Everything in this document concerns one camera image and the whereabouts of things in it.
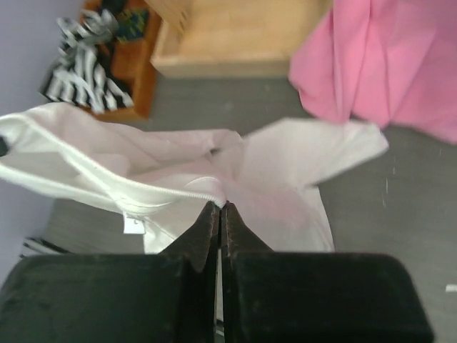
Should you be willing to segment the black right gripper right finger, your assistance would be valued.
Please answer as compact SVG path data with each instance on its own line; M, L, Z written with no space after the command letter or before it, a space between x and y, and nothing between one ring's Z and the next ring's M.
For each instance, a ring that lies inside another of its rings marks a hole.
M227 342L432 342L406 268L385 254L275 252L221 211Z

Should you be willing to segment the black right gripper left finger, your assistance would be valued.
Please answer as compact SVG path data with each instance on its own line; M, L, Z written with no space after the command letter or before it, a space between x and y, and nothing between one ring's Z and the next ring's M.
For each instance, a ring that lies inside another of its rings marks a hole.
M3 342L212 342L219 209L159 254L23 258L1 288Z

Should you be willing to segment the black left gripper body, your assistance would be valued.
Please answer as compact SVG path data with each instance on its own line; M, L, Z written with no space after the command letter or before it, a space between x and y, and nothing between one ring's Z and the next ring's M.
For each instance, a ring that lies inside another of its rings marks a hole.
M5 138L0 136L0 157L6 156L9 153L9 145Z

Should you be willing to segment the white t shirt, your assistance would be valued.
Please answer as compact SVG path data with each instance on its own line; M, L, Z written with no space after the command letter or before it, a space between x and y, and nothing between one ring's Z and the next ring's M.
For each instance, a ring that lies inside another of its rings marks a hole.
M381 130L285 118L247 136L227 129L142 131L68 104L1 118L1 178L124 216L147 254L164 250L208 202L231 202L276 251L331 252L318 184L388 150Z

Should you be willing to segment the black white striped shirt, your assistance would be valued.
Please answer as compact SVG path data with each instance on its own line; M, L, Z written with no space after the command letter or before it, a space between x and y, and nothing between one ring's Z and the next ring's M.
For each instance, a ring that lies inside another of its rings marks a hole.
M118 21L108 9L83 10L82 20L58 18L59 55L51 64L39 93L51 102L89 108L95 114L131 108L129 86L111 72L111 56L100 46L114 47Z

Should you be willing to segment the pink t shirt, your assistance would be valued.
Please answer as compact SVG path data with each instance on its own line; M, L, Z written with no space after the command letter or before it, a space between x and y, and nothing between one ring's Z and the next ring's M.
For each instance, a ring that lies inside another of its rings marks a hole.
M456 3L335 1L291 58L305 110L456 143Z

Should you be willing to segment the orange wooden organizer tray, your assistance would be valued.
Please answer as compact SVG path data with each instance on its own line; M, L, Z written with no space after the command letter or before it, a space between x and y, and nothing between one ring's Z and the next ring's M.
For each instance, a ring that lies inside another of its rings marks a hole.
M149 20L144 37L126 43L116 42L111 70L131 90L134 105L117 111L106 111L95 117L101 121L126 122L147 120L154 97L156 70L150 62L161 25L161 17L145 1L127 1L127 9L146 9Z

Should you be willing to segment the green black rolled socks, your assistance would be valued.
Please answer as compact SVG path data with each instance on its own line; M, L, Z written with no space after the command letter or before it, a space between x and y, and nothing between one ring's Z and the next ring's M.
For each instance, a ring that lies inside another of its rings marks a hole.
M117 16L119 27L116 38L122 43L142 39L149 20L147 9L133 8L123 10Z

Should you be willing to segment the wooden clothes rack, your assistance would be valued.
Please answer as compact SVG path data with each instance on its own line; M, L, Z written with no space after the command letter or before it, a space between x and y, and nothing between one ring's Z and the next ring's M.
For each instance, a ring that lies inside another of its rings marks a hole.
M148 1L162 19L151 63L165 77L273 78L332 1Z

